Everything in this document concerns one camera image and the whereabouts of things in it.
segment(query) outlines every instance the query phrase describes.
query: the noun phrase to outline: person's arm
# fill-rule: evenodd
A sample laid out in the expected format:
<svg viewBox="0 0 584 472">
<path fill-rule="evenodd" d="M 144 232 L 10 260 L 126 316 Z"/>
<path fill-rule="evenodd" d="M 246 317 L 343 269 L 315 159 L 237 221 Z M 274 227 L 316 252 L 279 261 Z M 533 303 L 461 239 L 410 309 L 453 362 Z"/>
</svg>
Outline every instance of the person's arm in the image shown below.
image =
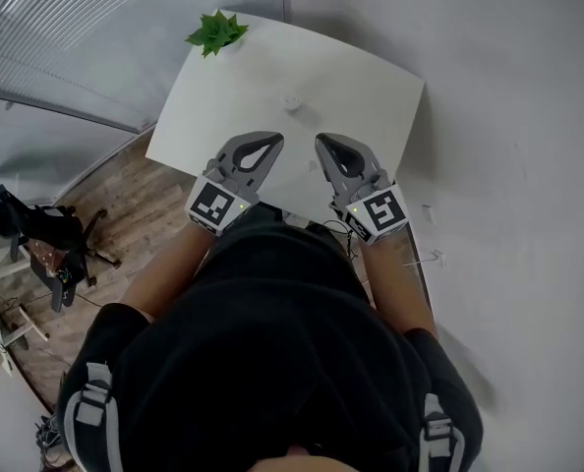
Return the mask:
<svg viewBox="0 0 584 472">
<path fill-rule="evenodd" d="M 399 260 L 390 238 L 374 245 L 360 243 L 378 312 L 398 332 L 422 328 L 437 337 L 432 310 L 408 269 Z"/>
<path fill-rule="evenodd" d="M 121 302 L 149 321 L 158 319 L 185 291 L 214 241 L 213 234 L 188 223 L 137 274 Z"/>
</svg>

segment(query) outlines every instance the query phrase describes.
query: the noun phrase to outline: green plant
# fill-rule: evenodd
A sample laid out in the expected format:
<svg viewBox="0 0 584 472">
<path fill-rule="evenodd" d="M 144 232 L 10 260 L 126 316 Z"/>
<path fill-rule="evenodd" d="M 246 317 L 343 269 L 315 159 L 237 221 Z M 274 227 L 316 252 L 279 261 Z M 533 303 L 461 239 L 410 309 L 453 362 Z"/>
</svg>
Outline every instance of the green plant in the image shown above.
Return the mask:
<svg viewBox="0 0 584 472">
<path fill-rule="evenodd" d="M 186 38 L 187 42 L 203 46 L 203 56 L 206 58 L 211 52 L 217 56 L 222 47 L 236 42 L 249 28 L 248 25 L 237 24 L 237 14 L 231 19 L 217 11 L 215 16 L 203 14 L 203 26 Z"/>
</svg>

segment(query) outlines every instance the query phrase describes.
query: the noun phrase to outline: tabletop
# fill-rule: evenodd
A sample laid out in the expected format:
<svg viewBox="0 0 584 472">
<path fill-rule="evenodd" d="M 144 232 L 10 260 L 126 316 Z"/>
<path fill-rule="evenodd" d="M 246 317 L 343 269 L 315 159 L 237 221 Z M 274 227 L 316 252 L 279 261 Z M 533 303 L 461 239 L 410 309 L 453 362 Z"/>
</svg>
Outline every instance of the tabletop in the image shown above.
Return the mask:
<svg viewBox="0 0 584 472">
<path fill-rule="evenodd" d="M 320 223 L 335 214 L 328 208 L 333 190 L 315 152 L 318 133 L 365 143 L 394 177 L 423 81 L 306 29 L 245 14 L 237 20 L 249 30 L 236 50 L 223 48 L 218 56 L 203 58 L 200 47 L 192 49 L 146 156 L 199 175 L 229 138 L 253 131 L 281 133 L 285 146 L 260 198 Z M 286 98 L 297 98 L 299 108 L 287 111 Z"/>
</svg>

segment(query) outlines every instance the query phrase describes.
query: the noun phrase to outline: cable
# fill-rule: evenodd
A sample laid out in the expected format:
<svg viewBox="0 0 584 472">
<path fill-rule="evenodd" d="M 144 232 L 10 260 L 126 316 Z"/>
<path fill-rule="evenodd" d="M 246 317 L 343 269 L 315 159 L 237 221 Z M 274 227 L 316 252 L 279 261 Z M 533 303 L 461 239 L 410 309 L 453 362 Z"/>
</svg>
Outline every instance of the cable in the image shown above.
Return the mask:
<svg viewBox="0 0 584 472">
<path fill-rule="evenodd" d="M 17 308 L 20 308 L 21 306 L 24 306 L 26 304 L 30 304 L 30 303 L 33 303 L 34 301 L 38 301 L 39 299 L 42 299 L 43 297 L 47 297 L 48 295 L 51 295 L 51 294 L 52 294 L 51 292 L 48 292 L 48 293 L 43 294 L 41 296 L 34 297 L 33 299 L 30 299 L 29 301 L 25 301 L 25 303 L 18 303 L 18 304 L 15 304 L 14 306 L 9 306 L 4 311 L 0 311 L 0 316 L 8 313 L 9 311 L 16 310 Z M 8 301 L 4 302 L 4 304 L 12 301 L 13 299 L 17 300 L 18 298 L 17 297 L 11 297 L 10 299 L 8 299 Z"/>
<path fill-rule="evenodd" d="M 10 303 L 11 301 L 16 301 L 16 300 L 17 300 L 17 297 L 15 296 L 15 297 L 11 297 L 10 299 L 4 299 L 4 298 L 2 297 L 2 295 L 0 294 L 0 299 L 1 299 L 2 301 L 4 301 L 4 304 L 2 304 L 2 306 L 6 306 L 6 305 L 7 305 L 8 303 Z M 7 311 L 8 311 L 8 309 L 7 309 L 7 310 L 5 310 L 5 311 L 3 311 L 3 312 L 0 312 L 0 315 L 1 315 L 1 314 L 3 314 L 3 313 L 6 313 Z"/>
<path fill-rule="evenodd" d="M 62 451 L 59 452 L 56 457 L 52 457 L 51 460 L 48 458 L 48 452 L 50 448 L 62 443 L 58 428 L 56 427 L 55 416 L 51 416 L 50 418 L 41 417 L 41 420 L 41 425 L 36 424 L 38 427 L 38 431 L 36 432 L 36 445 L 40 449 L 41 455 L 40 471 L 69 470 L 70 466 L 74 463 L 73 459 L 68 460 L 66 463 L 60 466 L 58 465 L 58 462 L 63 455 Z"/>
<path fill-rule="evenodd" d="M 41 353 L 44 353 L 48 357 L 52 357 L 53 359 L 56 359 L 59 362 L 62 362 L 63 364 L 68 365 L 69 367 L 72 367 L 72 365 L 69 362 L 67 362 L 67 360 L 65 360 L 63 357 L 61 357 L 60 355 L 54 355 L 53 353 L 50 353 L 47 350 L 44 350 L 42 348 L 37 348 L 36 346 L 32 346 L 31 344 L 28 345 L 28 348 L 31 348 L 31 349 L 36 350 L 36 351 L 40 351 Z"/>
<path fill-rule="evenodd" d="M 80 297 L 81 299 L 85 299 L 85 301 L 87 301 L 89 304 L 93 304 L 94 306 L 97 306 L 98 308 L 103 308 L 103 306 L 94 303 L 93 301 L 91 301 L 90 299 L 87 299 L 87 297 L 85 297 L 84 295 L 80 295 L 80 294 L 76 294 L 78 297 Z"/>
<path fill-rule="evenodd" d="M 422 263 L 435 263 L 437 260 L 438 260 L 438 257 L 434 257 L 433 259 L 425 259 L 423 261 L 416 261 L 415 263 L 404 264 L 404 267 L 417 266 L 417 265 L 422 264 Z"/>
<path fill-rule="evenodd" d="M 326 225 L 329 224 L 330 222 L 340 224 L 342 227 L 344 227 L 344 232 L 336 231 L 335 229 L 330 229 L 329 227 L 327 227 Z M 354 259 L 357 259 L 358 257 L 360 257 L 358 254 L 356 254 L 351 249 L 351 241 L 352 241 L 353 232 L 354 232 L 353 229 L 351 229 L 347 224 L 345 224 L 344 222 L 342 222 L 340 220 L 327 220 L 327 221 L 323 222 L 322 225 L 331 232 L 334 232 L 336 234 L 346 235 L 346 237 L 347 237 L 347 257 L 349 258 L 349 260 L 351 262 L 353 262 Z"/>
</svg>

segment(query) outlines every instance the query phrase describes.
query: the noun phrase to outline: backpack strap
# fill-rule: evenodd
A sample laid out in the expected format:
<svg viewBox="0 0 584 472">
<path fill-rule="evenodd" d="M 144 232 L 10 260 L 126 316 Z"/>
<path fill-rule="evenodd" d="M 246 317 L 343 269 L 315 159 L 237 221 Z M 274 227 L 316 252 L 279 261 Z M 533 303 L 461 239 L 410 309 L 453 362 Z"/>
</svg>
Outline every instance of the backpack strap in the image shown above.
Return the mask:
<svg viewBox="0 0 584 472">
<path fill-rule="evenodd" d="M 445 414 L 433 393 L 426 395 L 425 427 L 419 435 L 419 472 L 429 472 L 432 460 L 451 457 L 449 472 L 458 472 L 465 452 L 465 438 Z"/>
<path fill-rule="evenodd" d="M 65 409 L 67 446 L 83 472 L 123 472 L 111 372 L 108 366 L 92 362 L 87 369 L 87 384 L 71 396 Z"/>
</svg>

